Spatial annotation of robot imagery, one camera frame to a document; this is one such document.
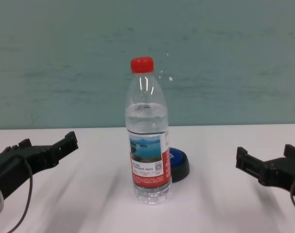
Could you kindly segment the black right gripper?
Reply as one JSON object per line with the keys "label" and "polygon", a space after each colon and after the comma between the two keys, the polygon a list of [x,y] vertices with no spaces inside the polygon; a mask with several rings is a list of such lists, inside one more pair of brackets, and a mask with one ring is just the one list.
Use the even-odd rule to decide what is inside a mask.
{"label": "black right gripper", "polygon": [[295,181],[295,147],[286,144],[283,158],[262,161],[248,154],[243,147],[236,152],[236,168],[253,176],[263,186],[290,191]]}

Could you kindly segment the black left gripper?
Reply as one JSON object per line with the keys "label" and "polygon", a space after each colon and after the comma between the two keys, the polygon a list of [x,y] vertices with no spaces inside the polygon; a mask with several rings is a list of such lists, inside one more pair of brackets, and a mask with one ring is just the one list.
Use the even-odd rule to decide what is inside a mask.
{"label": "black left gripper", "polygon": [[32,175],[59,164],[59,160],[78,149],[74,131],[49,146],[32,146],[30,139],[8,146],[0,153],[0,191],[7,199]]}

